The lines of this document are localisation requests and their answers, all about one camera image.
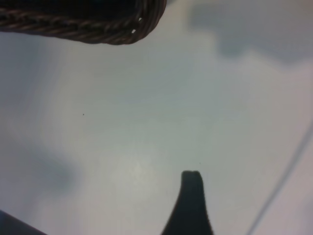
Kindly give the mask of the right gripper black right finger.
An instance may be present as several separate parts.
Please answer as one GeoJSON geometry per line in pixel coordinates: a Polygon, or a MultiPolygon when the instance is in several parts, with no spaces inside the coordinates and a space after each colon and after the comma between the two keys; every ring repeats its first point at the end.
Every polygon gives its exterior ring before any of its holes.
{"type": "Polygon", "coordinates": [[[206,208],[204,185],[201,174],[198,171],[192,171],[192,175],[194,183],[192,219],[195,234],[213,235],[214,233],[206,208]]]}

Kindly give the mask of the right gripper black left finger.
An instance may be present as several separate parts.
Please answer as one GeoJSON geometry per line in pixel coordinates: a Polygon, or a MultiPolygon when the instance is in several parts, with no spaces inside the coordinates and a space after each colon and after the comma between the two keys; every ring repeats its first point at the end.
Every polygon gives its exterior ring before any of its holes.
{"type": "Polygon", "coordinates": [[[194,191],[194,172],[183,171],[180,191],[171,215],[162,231],[162,235],[186,235],[189,231],[189,219],[192,212],[194,191]]]}

